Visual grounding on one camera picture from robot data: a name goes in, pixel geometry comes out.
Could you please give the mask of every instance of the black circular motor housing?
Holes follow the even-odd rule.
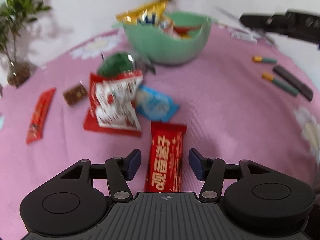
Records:
[[[88,177],[79,175],[78,179],[73,179],[77,170],[77,166],[71,167],[23,199],[20,215],[28,231],[54,237],[74,235],[91,228],[104,217],[106,197],[91,187]]]
[[[242,168],[247,169],[247,165],[254,164],[242,163]],[[235,223],[250,231],[266,235],[292,233],[313,207],[312,187],[271,169],[259,167],[259,172],[254,173],[257,174],[246,172],[243,179],[226,189],[224,210]]]

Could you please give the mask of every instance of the white wall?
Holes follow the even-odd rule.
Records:
[[[150,0],[46,0],[54,10],[32,26],[33,35],[29,32],[23,34],[20,51],[31,62],[40,65],[81,41],[111,29],[116,13],[147,1]],[[285,12],[288,8],[320,14],[320,0],[180,0],[177,4],[180,9],[209,14],[234,26],[237,24],[214,9],[216,5],[237,16],[244,12]],[[320,51],[317,46],[273,36],[280,49],[292,57],[320,89]],[[2,72],[0,68],[1,84],[5,81]]]

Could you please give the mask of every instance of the ribbed gray panel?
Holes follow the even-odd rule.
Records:
[[[23,240],[270,240],[234,226],[216,204],[199,202],[193,193],[140,193],[113,206],[96,227],[77,236],[46,238],[34,233]],[[298,233],[281,240],[307,240]]]

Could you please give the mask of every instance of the yellow snack bag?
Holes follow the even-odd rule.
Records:
[[[156,25],[167,7],[167,0],[157,0],[144,4],[132,11],[116,15],[118,22],[126,24],[147,23]]]

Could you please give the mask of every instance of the red stick packet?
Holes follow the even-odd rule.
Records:
[[[186,125],[151,122],[152,145],[145,191],[181,191],[182,137],[186,131]]]
[[[90,74],[90,109],[83,128],[89,131],[141,135],[134,109],[135,92],[143,80],[142,71],[134,70],[108,79]]]
[[[27,145],[42,138],[44,121],[55,91],[55,88],[51,88],[40,95],[27,133]]]

